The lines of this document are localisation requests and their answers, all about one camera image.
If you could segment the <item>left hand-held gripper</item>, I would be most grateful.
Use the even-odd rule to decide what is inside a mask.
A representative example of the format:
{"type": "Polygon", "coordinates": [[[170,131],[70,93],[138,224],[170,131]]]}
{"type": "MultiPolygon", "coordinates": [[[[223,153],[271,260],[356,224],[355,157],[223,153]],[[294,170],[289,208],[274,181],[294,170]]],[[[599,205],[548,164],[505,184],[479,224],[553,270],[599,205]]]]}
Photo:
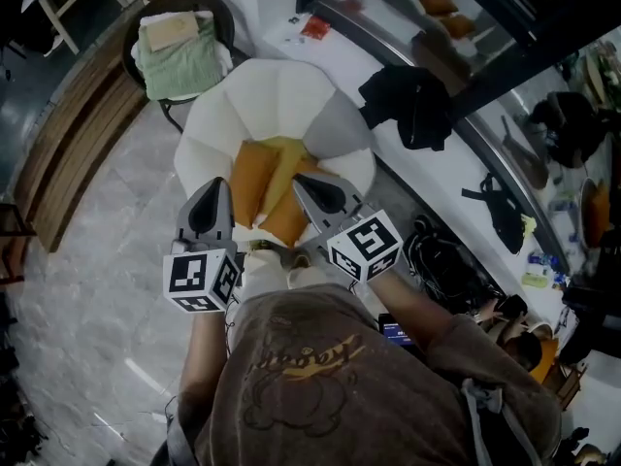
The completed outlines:
{"type": "Polygon", "coordinates": [[[197,189],[181,207],[177,227],[192,233],[175,239],[163,257],[164,297],[189,314],[224,313],[241,276],[237,243],[212,237],[232,236],[228,182],[216,177],[197,189]]]}

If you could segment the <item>yellow cushion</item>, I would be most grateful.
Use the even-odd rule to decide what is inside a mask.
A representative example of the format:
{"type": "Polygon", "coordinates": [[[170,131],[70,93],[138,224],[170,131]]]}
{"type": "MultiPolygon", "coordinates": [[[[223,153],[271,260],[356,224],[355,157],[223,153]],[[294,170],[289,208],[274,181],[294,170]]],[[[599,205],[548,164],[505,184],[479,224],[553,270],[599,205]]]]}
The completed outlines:
{"type": "Polygon", "coordinates": [[[297,164],[307,158],[309,153],[301,139],[276,136],[261,141],[261,144],[278,152],[278,162],[266,186],[259,209],[259,215],[266,216],[290,186],[297,164]]]}

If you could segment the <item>white round lounge chair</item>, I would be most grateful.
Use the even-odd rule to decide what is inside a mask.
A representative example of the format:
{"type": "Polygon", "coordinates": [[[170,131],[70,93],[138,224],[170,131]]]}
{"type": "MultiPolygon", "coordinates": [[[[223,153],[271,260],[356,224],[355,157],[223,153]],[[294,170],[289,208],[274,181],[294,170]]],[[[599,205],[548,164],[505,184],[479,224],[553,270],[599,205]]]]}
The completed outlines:
{"type": "MultiPolygon", "coordinates": [[[[337,175],[361,195],[372,186],[374,135],[357,106],[308,63],[249,59],[191,106],[174,159],[186,195],[216,177],[228,182],[243,142],[276,136],[301,139],[309,153],[293,177],[307,172],[337,175]]],[[[234,218],[234,241],[264,240],[286,247],[259,228],[265,218],[258,211],[251,229],[234,218]]],[[[317,235],[310,223],[294,248],[317,235]]]]}

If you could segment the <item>person's right forearm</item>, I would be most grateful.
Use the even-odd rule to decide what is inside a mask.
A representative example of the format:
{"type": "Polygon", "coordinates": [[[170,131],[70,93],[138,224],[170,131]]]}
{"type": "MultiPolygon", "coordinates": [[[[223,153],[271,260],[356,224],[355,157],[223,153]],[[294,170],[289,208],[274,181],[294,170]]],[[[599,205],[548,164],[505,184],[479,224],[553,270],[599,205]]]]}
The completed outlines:
{"type": "Polygon", "coordinates": [[[370,280],[368,287],[423,352],[451,325],[453,315],[447,309],[392,269],[370,280]]]}

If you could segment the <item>person's left forearm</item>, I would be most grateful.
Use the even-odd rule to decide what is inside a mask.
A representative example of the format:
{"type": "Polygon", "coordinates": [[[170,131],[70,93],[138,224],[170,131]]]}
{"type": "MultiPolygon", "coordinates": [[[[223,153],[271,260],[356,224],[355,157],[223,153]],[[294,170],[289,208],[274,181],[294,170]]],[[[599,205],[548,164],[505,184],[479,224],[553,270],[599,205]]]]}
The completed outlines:
{"type": "Polygon", "coordinates": [[[180,376],[180,400],[213,399],[227,361],[224,313],[193,317],[188,352],[180,376]]]}

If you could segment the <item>person's beige trousers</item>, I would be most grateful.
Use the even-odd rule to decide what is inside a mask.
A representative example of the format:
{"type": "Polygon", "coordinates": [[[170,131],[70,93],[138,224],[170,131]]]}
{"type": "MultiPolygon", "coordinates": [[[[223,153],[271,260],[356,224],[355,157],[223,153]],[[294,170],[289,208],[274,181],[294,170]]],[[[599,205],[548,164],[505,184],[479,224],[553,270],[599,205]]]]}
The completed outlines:
{"type": "Polygon", "coordinates": [[[252,250],[245,255],[242,287],[239,300],[243,303],[278,291],[327,284],[325,272],[311,265],[307,269],[290,271],[281,263],[275,250],[252,250]]]}

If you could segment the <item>black backpack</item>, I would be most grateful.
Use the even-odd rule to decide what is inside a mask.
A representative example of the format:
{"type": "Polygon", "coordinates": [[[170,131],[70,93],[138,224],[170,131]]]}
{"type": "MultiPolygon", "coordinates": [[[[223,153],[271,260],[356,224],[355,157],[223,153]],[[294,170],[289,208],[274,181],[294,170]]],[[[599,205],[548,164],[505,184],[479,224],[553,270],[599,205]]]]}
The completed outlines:
{"type": "Polygon", "coordinates": [[[403,252],[410,274],[418,277],[427,294],[452,314],[472,314],[485,303],[484,284],[476,269],[426,216],[414,220],[403,252]]]}

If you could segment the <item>black jacket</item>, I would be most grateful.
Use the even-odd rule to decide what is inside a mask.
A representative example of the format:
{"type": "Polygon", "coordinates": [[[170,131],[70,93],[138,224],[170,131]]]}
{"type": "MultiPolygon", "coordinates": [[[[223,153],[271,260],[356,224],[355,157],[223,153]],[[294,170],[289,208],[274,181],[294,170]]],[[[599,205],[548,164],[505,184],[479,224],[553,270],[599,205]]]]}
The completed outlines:
{"type": "Polygon", "coordinates": [[[408,150],[444,150],[452,132],[451,98],[444,83],[425,68],[386,65],[363,83],[360,114],[370,129],[387,120],[397,122],[408,150]]]}

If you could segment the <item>wooden step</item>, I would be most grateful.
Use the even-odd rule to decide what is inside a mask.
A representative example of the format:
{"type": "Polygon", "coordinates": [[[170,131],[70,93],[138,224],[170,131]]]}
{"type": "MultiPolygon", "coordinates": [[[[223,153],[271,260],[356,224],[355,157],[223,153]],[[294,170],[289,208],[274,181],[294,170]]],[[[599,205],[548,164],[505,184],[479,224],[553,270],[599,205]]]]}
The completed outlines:
{"type": "Polygon", "coordinates": [[[43,248],[58,250],[93,177],[147,103],[122,63],[121,26],[52,103],[16,180],[13,197],[43,248]]]}

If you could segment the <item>green knitted blanket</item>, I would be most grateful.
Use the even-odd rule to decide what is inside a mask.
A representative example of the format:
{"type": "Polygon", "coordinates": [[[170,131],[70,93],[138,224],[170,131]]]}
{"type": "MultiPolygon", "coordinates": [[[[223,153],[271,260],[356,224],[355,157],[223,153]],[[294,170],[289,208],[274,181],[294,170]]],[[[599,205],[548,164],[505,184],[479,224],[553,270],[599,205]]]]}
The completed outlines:
{"type": "Polygon", "coordinates": [[[195,97],[209,90],[226,76],[215,52],[215,21],[198,20],[198,37],[159,51],[149,47],[145,25],[138,30],[138,63],[147,98],[152,101],[195,97]]]}

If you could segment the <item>red packet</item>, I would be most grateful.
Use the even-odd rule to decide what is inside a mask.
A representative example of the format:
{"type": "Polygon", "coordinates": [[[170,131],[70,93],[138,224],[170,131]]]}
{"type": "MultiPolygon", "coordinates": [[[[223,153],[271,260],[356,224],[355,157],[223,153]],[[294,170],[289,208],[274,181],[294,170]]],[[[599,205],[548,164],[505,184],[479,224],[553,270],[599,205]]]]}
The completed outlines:
{"type": "Polygon", "coordinates": [[[317,16],[310,16],[300,34],[303,37],[321,41],[331,30],[331,25],[317,16]]]}

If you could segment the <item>person's brown t-shirt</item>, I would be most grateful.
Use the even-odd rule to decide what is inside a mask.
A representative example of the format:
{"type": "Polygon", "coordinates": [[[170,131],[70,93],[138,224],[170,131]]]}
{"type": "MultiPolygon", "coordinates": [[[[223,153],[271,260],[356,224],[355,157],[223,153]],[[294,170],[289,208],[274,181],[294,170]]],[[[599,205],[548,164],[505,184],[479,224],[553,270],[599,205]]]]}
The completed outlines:
{"type": "Polygon", "coordinates": [[[556,397],[469,317],[426,352],[336,284],[246,301],[213,399],[180,400],[170,466],[545,466],[556,397]]]}

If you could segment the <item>dark round chair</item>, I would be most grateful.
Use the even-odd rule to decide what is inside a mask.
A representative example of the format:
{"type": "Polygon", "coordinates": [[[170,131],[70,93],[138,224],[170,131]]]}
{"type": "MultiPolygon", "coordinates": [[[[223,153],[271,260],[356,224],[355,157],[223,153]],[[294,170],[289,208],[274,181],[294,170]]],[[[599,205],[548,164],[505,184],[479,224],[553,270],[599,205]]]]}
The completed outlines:
{"type": "MultiPolygon", "coordinates": [[[[222,39],[224,45],[232,53],[233,42],[235,36],[234,20],[231,12],[224,4],[223,0],[153,0],[139,11],[130,21],[129,27],[123,40],[122,63],[129,76],[144,90],[146,86],[142,75],[140,75],[134,59],[130,55],[130,49],[137,42],[140,19],[142,17],[154,16],[165,12],[191,12],[193,11],[211,11],[215,20],[215,29],[217,39],[222,39]]],[[[196,97],[179,100],[159,100],[160,108],[165,118],[178,131],[182,128],[169,115],[172,105],[189,102],[196,97]]]]}

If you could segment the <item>blue packets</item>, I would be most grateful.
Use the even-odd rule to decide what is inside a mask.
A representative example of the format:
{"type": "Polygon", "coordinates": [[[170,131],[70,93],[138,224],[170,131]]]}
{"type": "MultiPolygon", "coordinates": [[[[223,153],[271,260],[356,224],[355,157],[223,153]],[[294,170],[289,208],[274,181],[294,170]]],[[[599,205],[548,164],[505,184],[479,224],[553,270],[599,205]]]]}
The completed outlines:
{"type": "Polygon", "coordinates": [[[540,250],[530,252],[527,260],[529,264],[538,264],[553,270],[558,270],[560,265],[559,259],[556,256],[544,253],[540,250]]]}

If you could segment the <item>black pillar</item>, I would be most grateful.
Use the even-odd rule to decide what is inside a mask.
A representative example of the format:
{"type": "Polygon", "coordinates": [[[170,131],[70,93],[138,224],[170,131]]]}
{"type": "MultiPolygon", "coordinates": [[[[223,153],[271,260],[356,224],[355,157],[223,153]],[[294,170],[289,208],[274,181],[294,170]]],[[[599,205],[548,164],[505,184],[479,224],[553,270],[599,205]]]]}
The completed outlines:
{"type": "Polygon", "coordinates": [[[528,47],[515,44],[452,98],[457,121],[476,112],[621,25],[621,0],[578,0],[528,47]]]}

